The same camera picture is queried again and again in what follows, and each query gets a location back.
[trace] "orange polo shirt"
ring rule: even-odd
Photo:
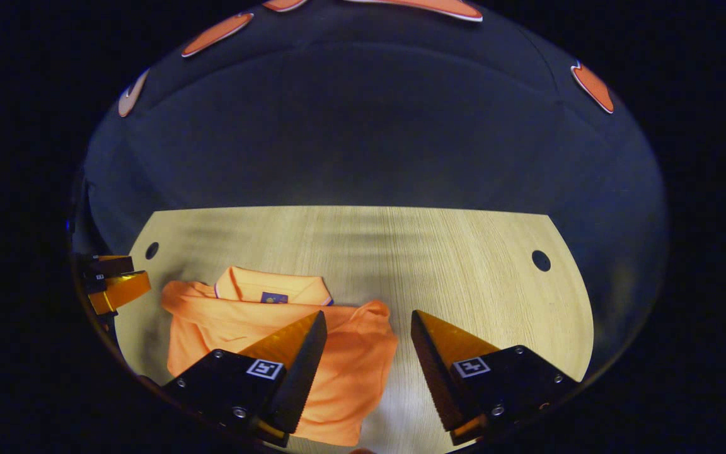
[[[178,376],[215,348],[237,352],[322,310],[326,344],[294,436],[354,446],[380,403],[397,338],[388,307],[332,304],[323,279],[230,267],[214,287],[169,282],[162,306],[173,314],[167,368]]]

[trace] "black background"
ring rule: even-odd
[[[64,210],[115,96],[237,4],[0,3],[0,443],[213,442],[113,367],[70,299]],[[726,3],[493,8],[623,95],[672,215],[666,284],[637,341],[507,448],[726,451]]]

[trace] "cloth fold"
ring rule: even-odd
[[[286,304],[264,302],[284,301],[285,296]],[[168,282],[161,302],[173,314],[167,368],[178,376],[215,348],[240,351],[322,310],[325,350],[294,436],[354,446],[363,419],[383,396],[397,338],[383,302],[346,307],[330,306],[331,301],[320,276],[230,267],[214,287]]]

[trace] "wooden table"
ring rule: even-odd
[[[153,242],[158,253],[145,259]],[[532,253],[541,250],[550,270]],[[497,347],[524,344],[581,380],[593,348],[590,301],[567,245],[544,215],[417,207],[228,207],[156,212],[133,245],[135,269],[153,289],[119,308],[127,364],[159,384],[166,368],[170,281],[213,284],[230,265],[323,276],[337,305],[380,299],[400,339],[380,406],[365,420],[363,448],[447,452],[444,432],[411,342],[423,310]],[[291,437],[287,451],[346,454],[352,448]]]

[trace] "shirt logo patch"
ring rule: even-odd
[[[596,103],[604,109],[605,112],[611,114],[614,112],[613,100],[610,98],[610,90],[590,69],[582,66],[581,61],[576,61],[576,66],[570,66],[570,72],[576,83],[581,86]]]
[[[282,363],[257,359],[254,361],[254,364],[251,364],[251,367],[248,368],[245,373],[267,378],[268,380],[274,380],[276,379],[276,376],[279,375],[279,371],[282,370],[282,365]]]
[[[262,299],[260,300],[260,302],[267,303],[269,305],[283,305],[287,303],[287,295],[280,295],[279,293],[268,293],[267,291],[263,291]]]
[[[452,363],[452,365],[455,365],[456,370],[458,370],[458,374],[461,376],[461,378],[466,378],[468,376],[478,375],[482,373],[488,373],[488,371],[492,370],[489,368],[489,366],[487,366],[486,363],[483,362],[483,359],[481,359],[480,357],[465,359],[463,361],[458,361],[457,363]]]

